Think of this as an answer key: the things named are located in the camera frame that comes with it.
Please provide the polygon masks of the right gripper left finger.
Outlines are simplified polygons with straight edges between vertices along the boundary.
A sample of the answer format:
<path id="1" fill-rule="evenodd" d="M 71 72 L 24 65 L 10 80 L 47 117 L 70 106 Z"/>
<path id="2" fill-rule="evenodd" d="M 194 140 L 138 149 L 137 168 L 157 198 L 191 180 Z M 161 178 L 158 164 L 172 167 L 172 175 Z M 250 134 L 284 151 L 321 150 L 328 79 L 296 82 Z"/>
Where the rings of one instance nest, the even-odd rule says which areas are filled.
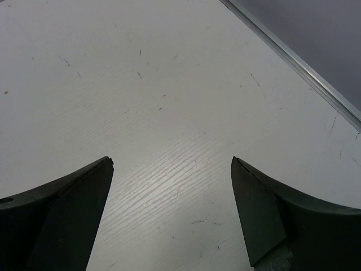
<path id="1" fill-rule="evenodd" d="M 86 270 L 113 177 L 105 156 L 1 199 L 1 270 Z"/>

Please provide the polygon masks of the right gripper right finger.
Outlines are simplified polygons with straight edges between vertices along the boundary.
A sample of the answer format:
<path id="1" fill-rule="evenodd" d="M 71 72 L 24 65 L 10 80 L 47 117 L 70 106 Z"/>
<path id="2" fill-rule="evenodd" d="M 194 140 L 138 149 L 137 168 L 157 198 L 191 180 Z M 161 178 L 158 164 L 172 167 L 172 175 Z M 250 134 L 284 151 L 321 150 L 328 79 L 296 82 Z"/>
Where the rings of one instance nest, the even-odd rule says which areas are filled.
<path id="1" fill-rule="evenodd" d="M 359 270 L 360 210 L 315 198 L 239 158 L 235 202 L 254 270 Z"/>

